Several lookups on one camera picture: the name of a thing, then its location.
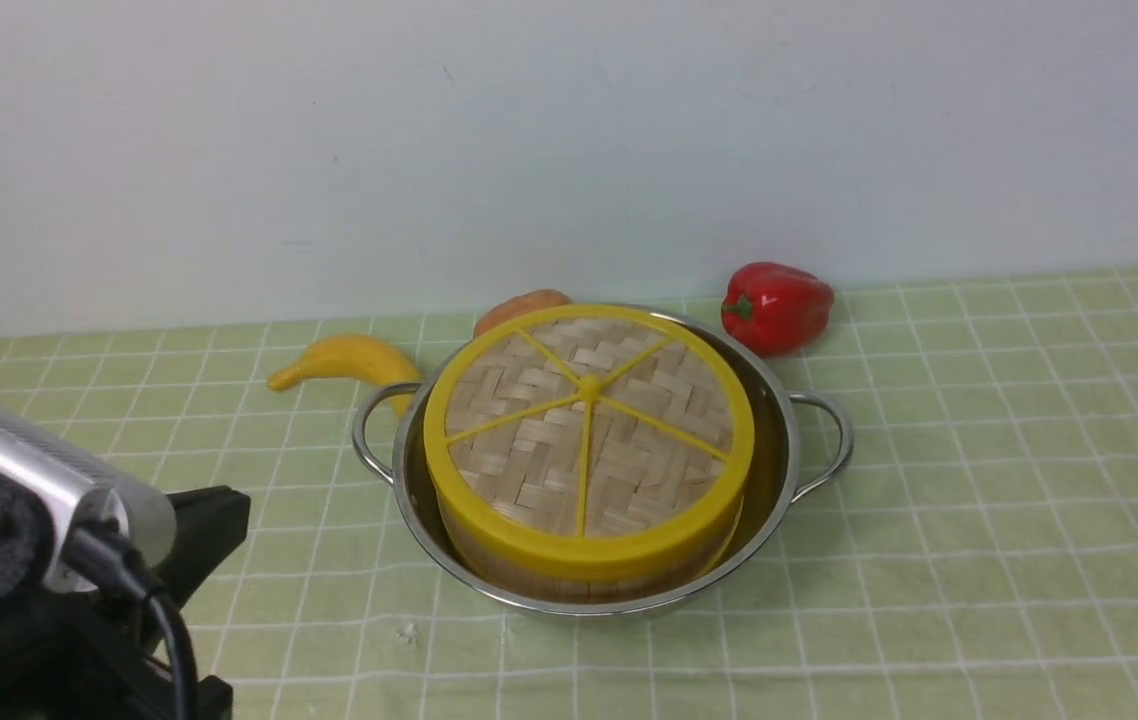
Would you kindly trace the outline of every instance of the green checkered tablecloth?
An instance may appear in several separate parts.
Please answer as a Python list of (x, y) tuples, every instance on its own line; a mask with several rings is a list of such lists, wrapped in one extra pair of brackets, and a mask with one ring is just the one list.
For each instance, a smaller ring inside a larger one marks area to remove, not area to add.
[[(716, 323), (717, 300), (659, 304)], [(263, 379), (372, 331), (422, 369), (472, 314), (5, 338), (0, 402), (166, 491), (254, 499), (185, 610), (237, 717), (1138, 717), (1138, 268), (872, 287), (775, 364), (838, 398), (853, 464), (717, 591), (653, 623), (502, 612), (360, 467), (369, 388)], [(801, 409), (817, 471), (833, 429)], [(388, 409), (373, 428), (391, 440)]]

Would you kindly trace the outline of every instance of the pot handle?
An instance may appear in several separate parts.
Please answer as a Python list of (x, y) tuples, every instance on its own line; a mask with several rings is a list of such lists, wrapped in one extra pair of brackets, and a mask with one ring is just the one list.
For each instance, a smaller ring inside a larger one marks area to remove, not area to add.
[(373, 455), (373, 448), (369, 447), (368, 438), (368, 425), (369, 415), (373, 414), (373, 408), (382, 404), (385, 400), (395, 397), (397, 395), (413, 395), (418, 392), (418, 388), (422, 387), (422, 383), (391, 383), (389, 386), (384, 386), (373, 392), (373, 396), (369, 397), (369, 400), (364, 400), (364, 405), (360, 405), (355, 409), (355, 416), (351, 420), (351, 445), (355, 446), (355, 456), (363, 462), (364, 466), (371, 471), (374, 475), (382, 478), (382, 482), (389, 486), (395, 486), (395, 474), (391, 473), (391, 466), (387, 465), (386, 462), (378, 460)]
[(835, 477), (840, 470), (843, 470), (844, 465), (849, 464), (849, 460), (853, 456), (853, 422), (849, 420), (849, 415), (844, 412), (843, 407), (838, 405), (836, 402), (828, 400), (828, 398), (822, 397), (820, 395), (813, 395), (810, 392), (789, 392), (787, 398), (799, 405), (810, 405), (817, 407), (817, 409), (822, 409), (824, 413), (831, 415), (831, 419), (835, 420), (835, 429), (840, 433), (840, 446), (835, 450), (835, 457), (831, 461), (831, 464), (826, 466), (826, 470), (822, 470), (822, 474), (819, 474), (819, 477), (814, 478), (810, 482), (805, 483), (801, 486), (801, 489), (795, 491), (795, 495), (792, 497), (792, 502), (797, 502), (799, 498), (808, 495), (808, 493), (813, 493), (815, 489), (822, 487), (822, 485)]

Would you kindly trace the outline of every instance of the stainless steel pot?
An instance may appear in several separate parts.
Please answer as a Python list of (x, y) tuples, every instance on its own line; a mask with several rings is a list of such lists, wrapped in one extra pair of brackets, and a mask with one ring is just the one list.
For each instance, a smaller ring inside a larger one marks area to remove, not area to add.
[[(486, 594), (493, 601), (510, 607), (574, 618), (597, 618), (652, 614), (671, 610), (688, 601), (694, 594), (719, 582), (747, 562), (769, 539), (783, 521), (787, 507), (813, 489), (827, 482), (848, 464), (853, 454), (853, 429), (848, 415), (834, 402), (808, 392), (787, 392), (778, 378), (747, 347), (732, 338), (711, 331), (693, 318), (682, 315), (638, 307), (655, 318), (670, 320), (696, 333), (703, 341), (716, 348), (742, 379), (747, 395), (751, 398), (756, 421), (756, 448), (747, 479), (742, 518), (724, 560), (715, 569), (691, 582), (670, 591), (627, 602), (568, 603), (550, 602), (509, 591), (477, 577), (457, 560), (450, 537), (440, 520), (440, 506), (436, 502), (436, 487), (427, 469), (422, 444), (422, 417), (427, 397), (436, 387), (439, 370), (422, 383), (398, 383), (386, 386), (373, 392), (355, 413), (351, 439), (360, 461), (374, 474), (386, 480), (395, 489), (399, 514), (409, 524), (410, 532), (421, 544), (423, 551), (450, 574)], [(369, 415), (380, 402), (397, 395), (413, 394), (404, 419), (399, 422), (395, 445), (391, 447), (391, 464), (374, 456), (365, 437)], [(819, 477), (799, 483), (799, 430), (795, 424), (793, 404), (813, 405), (825, 409), (835, 420), (839, 430), (839, 447), (835, 457)]]

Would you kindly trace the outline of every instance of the lid center knob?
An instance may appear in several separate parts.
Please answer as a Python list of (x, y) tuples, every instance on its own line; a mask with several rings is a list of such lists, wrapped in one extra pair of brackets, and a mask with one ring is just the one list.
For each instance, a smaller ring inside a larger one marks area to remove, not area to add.
[(578, 381), (578, 392), (584, 402), (595, 402), (605, 391), (605, 383), (596, 375), (586, 375)]

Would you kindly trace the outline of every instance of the sweet potato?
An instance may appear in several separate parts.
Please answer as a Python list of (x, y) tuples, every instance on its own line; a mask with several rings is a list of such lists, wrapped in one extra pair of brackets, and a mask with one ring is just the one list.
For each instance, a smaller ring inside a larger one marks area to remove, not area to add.
[(558, 290), (546, 290), (546, 288), (513, 297), (513, 299), (502, 303), (493, 307), (488, 313), (483, 314), (481, 318), (476, 322), (472, 338), (479, 337), (511, 318), (518, 318), (518, 316), (525, 313), (544, 311), (547, 307), (556, 307), (559, 305), (569, 305), (572, 301), (568, 295)]

